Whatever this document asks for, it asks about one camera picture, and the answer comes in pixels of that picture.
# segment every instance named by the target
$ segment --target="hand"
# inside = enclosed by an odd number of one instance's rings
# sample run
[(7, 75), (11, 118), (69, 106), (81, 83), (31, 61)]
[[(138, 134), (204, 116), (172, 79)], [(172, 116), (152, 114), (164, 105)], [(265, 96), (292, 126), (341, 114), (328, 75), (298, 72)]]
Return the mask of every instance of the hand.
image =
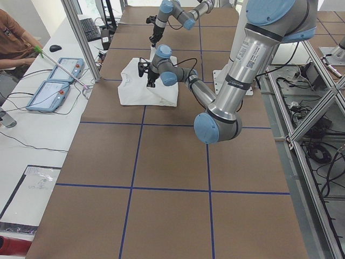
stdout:
[(34, 62), (35, 58), (23, 58), (24, 59), (24, 65), (30, 66), (32, 62)]

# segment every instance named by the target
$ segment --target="person's arm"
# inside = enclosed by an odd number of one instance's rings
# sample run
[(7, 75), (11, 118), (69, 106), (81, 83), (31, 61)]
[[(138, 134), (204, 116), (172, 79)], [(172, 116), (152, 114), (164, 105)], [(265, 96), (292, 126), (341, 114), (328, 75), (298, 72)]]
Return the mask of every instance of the person's arm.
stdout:
[(31, 46), (36, 47), (39, 46), (41, 49), (43, 48), (42, 44), (36, 40), (30, 33), (28, 33), (27, 31), (24, 31), (24, 33), (22, 34), (22, 39), (25, 40), (26, 42), (28, 42)]
[(31, 65), (34, 60), (35, 58), (0, 59), (0, 69), (9, 69), (11, 67)]

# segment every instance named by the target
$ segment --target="white mounting plate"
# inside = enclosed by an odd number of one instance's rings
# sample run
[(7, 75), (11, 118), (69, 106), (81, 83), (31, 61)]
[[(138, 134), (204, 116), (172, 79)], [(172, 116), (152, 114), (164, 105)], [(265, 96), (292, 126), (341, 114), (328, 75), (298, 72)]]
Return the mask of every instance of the white mounting plate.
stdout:
[[(320, 51), (322, 52), (323, 55), (330, 54), (334, 47), (319, 47)], [(337, 60), (333, 58), (332, 56), (326, 57), (326, 61), (329, 65), (332, 66), (345, 66), (344, 61)]]
[[(214, 70), (213, 71), (213, 82), (215, 82), (215, 93), (218, 95), (220, 89), (222, 88), (223, 80), (222, 81), (217, 81), (217, 77), (220, 74), (221, 70)], [(253, 93), (253, 88), (250, 87), (250, 89), (246, 92), (246, 96), (252, 96)]]

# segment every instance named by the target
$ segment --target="sleeve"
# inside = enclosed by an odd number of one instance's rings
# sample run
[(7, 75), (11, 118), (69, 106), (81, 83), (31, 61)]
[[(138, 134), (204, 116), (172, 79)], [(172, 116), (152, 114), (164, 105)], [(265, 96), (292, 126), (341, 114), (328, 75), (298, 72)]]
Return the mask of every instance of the sleeve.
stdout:
[(5, 26), (18, 37), (21, 37), (25, 30), (5, 11), (0, 10), (1, 20)]

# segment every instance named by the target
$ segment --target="brown shirt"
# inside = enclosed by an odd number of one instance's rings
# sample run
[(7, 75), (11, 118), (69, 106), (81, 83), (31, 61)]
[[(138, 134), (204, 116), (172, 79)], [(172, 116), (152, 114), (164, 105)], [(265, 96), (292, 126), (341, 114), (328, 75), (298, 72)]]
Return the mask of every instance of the brown shirt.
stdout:
[(33, 52), (21, 36), (25, 30), (9, 14), (0, 9), (0, 59), (20, 59)]

